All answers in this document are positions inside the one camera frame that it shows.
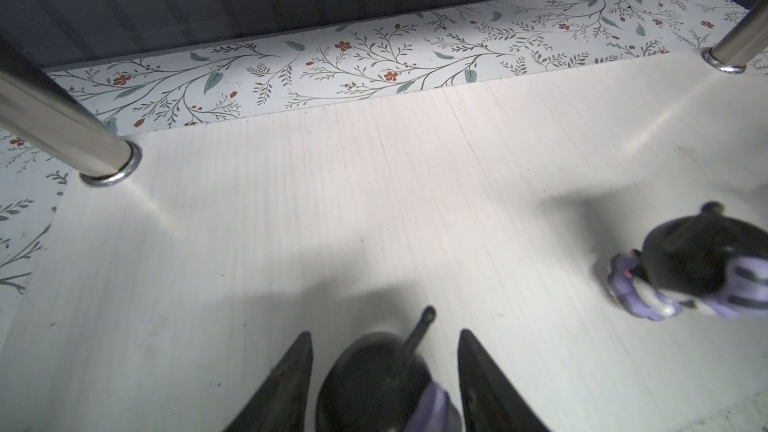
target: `red flower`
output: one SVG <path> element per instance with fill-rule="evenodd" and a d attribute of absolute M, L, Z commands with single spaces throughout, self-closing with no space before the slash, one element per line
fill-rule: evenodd
<path fill-rule="evenodd" d="M 124 86 L 127 81 L 130 80 L 130 76 L 126 76 L 125 74 L 121 75 L 117 79 L 113 80 L 112 83 L 116 86 Z"/>

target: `teal leaf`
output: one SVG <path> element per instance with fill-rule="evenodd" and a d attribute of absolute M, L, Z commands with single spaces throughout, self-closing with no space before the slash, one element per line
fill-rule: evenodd
<path fill-rule="evenodd" d="M 118 118 L 117 117 L 110 117 L 109 120 L 107 120 L 104 125 L 109 127 L 109 129 L 114 132 L 118 133 Z"/>
<path fill-rule="evenodd" d="M 206 60 L 210 60 L 210 57 L 199 56 L 197 55 L 197 53 L 194 53 L 194 52 L 190 52 L 190 58 L 192 60 L 196 60 L 197 62 L 205 62 Z"/>
<path fill-rule="evenodd" d="M 288 44 L 288 47 L 290 47 L 291 49 L 298 50 L 299 52 L 304 51 L 304 49 L 306 48 L 306 47 L 304 47 L 304 45 L 302 45 L 302 44 L 300 44 L 298 42 L 293 42 L 291 40 L 284 40 L 284 42 L 286 44 Z"/>
<path fill-rule="evenodd" d="M 216 87 L 216 84 L 221 82 L 221 79 L 224 77 L 224 74 L 221 72 L 211 72 L 208 76 L 208 80 L 205 81 L 205 87 L 203 87 L 203 95 L 205 95 L 206 92 Z"/>
<path fill-rule="evenodd" d="M 619 27 L 618 25 L 616 25 L 616 23 L 615 23 L 615 22 L 613 22 L 611 19 L 609 19 L 609 18 L 607 18 L 607 17 L 600 17 L 600 20 L 602 20 L 602 21 L 603 21 L 603 22 L 605 22 L 606 24 L 609 24 L 609 25 L 611 25 L 611 26 L 614 26 L 614 27 L 616 27 L 617 29 L 620 29 L 620 28 L 621 28 L 621 27 Z"/>
<path fill-rule="evenodd" d="M 400 87 L 398 87 L 398 88 L 397 88 L 397 93 L 400 93 L 400 92 L 405 92 L 405 91 L 407 91 L 407 90 L 408 90 L 408 88 L 409 88 L 410 86 L 412 86 L 412 85 L 413 85 L 413 81 L 410 81 L 410 82 L 406 82 L 406 83 L 402 84 Z"/>
<path fill-rule="evenodd" d="M 142 84 L 142 85 L 140 85 L 140 86 L 131 87 L 131 88 L 129 88 L 129 89 L 126 89 L 126 90 L 124 90 L 124 91 L 120 92 L 119 94 L 117 94 L 117 95 L 114 97 L 114 99 L 116 100 L 116 99 L 120 99 L 121 97 L 129 96 L 129 95 L 130 95 L 130 94 L 132 94 L 133 92 L 136 92 L 136 91 L 137 91 L 137 90 L 139 90 L 140 88 L 144 87 L 144 85 L 146 85 L 146 84 Z"/>

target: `toy figurine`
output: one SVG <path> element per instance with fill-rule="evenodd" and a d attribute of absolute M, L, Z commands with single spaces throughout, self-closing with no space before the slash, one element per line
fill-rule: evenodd
<path fill-rule="evenodd" d="M 627 312 L 663 321 L 684 308 L 725 318 L 768 316 L 768 233 L 718 202 L 650 231 L 643 251 L 610 263 L 608 288 Z"/>

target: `wood grain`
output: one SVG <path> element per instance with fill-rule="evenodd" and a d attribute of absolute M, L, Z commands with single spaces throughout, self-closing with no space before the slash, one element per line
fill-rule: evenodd
<path fill-rule="evenodd" d="M 608 258 L 709 199 L 768 226 L 766 80 L 695 52 L 136 136 L 72 181 L 0 358 L 3 430 L 221 430 L 312 332 L 308 410 L 360 334 L 458 402 L 471 328 L 552 430 L 672 430 L 768 388 L 768 322 L 655 324 Z"/>

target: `purple toy part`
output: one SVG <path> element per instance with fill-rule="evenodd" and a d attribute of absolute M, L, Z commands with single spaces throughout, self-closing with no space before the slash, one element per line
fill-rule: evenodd
<path fill-rule="evenodd" d="M 637 289 L 634 286 L 635 277 L 632 270 L 640 264 L 637 257 L 627 255 L 616 255 L 610 260 L 610 274 L 608 275 L 608 288 L 616 297 L 616 301 L 627 312 L 639 318 L 646 318 L 654 322 L 661 322 L 666 319 L 665 316 L 653 310 L 648 304 L 640 298 Z M 660 302 L 671 304 L 674 313 L 671 317 L 678 315 L 683 311 L 683 307 L 677 302 L 672 301 L 666 295 L 655 290 L 656 298 Z"/>
<path fill-rule="evenodd" d="M 461 432 L 461 420 L 448 392 L 431 382 L 403 432 Z"/>
<path fill-rule="evenodd" d="M 768 260 L 732 258 L 726 263 L 725 285 L 702 302 L 725 318 L 768 317 Z"/>

